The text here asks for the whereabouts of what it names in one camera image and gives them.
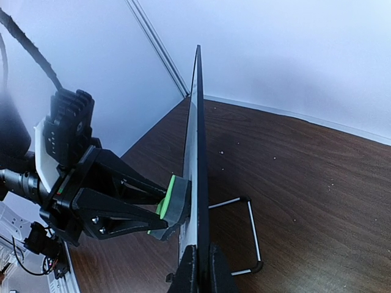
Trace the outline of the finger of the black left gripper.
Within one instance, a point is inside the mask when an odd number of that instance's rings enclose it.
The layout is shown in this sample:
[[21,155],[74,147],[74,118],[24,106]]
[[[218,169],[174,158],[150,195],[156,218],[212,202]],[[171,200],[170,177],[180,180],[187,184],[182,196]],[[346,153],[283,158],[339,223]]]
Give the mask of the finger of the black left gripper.
[[150,181],[109,150],[97,148],[96,175],[108,184],[109,195],[125,201],[161,201],[165,187]]
[[168,227],[158,214],[93,189],[81,189],[71,209],[81,221],[83,232],[98,240]]

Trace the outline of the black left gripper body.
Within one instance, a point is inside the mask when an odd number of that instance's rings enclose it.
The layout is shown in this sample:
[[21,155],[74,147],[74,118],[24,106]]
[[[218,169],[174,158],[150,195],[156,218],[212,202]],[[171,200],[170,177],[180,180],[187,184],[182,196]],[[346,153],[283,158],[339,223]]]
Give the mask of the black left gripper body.
[[59,166],[60,178],[40,208],[40,217],[57,236],[75,247],[79,246],[79,238],[83,231],[83,221],[72,209],[72,202],[79,192],[81,184],[92,164],[88,157],[96,148],[101,148],[100,139],[92,138],[92,144],[77,163],[65,169]]

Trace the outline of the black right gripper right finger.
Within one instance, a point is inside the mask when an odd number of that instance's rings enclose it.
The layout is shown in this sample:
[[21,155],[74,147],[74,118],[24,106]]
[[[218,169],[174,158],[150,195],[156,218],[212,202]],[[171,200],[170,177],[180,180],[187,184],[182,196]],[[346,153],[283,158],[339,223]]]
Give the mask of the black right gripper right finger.
[[239,293],[235,279],[228,266],[227,258],[221,248],[210,244],[210,292],[212,293]]

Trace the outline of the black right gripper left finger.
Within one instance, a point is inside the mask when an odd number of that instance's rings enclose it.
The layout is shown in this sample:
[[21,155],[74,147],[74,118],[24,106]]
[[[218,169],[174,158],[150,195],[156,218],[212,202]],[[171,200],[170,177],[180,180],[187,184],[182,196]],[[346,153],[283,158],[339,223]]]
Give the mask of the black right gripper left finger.
[[197,248],[188,245],[175,273],[166,276],[170,284],[167,293],[194,293],[197,289]]

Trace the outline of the white whiteboard with writing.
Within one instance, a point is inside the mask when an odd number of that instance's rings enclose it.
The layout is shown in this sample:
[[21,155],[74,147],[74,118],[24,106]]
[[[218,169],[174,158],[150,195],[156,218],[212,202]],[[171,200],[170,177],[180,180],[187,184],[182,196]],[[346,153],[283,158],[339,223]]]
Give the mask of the white whiteboard with writing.
[[197,45],[189,97],[188,122],[183,156],[183,177],[191,183],[190,214],[180,227],[179,257],[188,245],[195,247],[196,292],[208,292],[210,222],[208,211],[208,164],[206,157],[205,107],[202,51]]

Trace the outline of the green whiteboard eraser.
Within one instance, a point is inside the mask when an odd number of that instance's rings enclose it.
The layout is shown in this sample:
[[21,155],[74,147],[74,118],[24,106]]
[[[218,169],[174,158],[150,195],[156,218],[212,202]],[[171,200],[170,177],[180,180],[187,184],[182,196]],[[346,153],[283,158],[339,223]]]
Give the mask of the green whiteboard eraser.
[[158,204],[156,213],[168,227],[160,230],[149,230],[147,234],[157,240],[166,241],[184,224],[190,214],[191,182],[182,177],[172,175],[166,196]]

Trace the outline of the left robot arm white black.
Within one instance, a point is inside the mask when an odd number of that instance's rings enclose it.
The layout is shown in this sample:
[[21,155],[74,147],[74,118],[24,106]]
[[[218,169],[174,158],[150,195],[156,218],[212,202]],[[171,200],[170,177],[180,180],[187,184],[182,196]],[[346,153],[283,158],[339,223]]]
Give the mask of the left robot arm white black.
[[54,161],[48,184],[29,152],[31,138],[14,103],[1,103],[3,193],[13,192],[40,206],[41,218],[70,244],[81,234],[99,240],[159,230],[168,224],[145,209],[158,204],[165,188],[143,177],[92,137],[94,101],[86,92],[60,90],[43,121],[43,150]]

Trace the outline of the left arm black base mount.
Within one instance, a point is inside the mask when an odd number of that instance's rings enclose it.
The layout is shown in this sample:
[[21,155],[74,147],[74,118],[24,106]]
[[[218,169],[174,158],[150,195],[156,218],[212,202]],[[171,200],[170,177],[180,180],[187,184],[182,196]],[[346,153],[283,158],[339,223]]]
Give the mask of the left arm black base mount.
[[62,240],[38,222],[31,224],[31,230],[23,241],[23,246],[36,255],[46,259],[46,270],[53,272],[55,279],[60,279],[70,271],[65,245]]

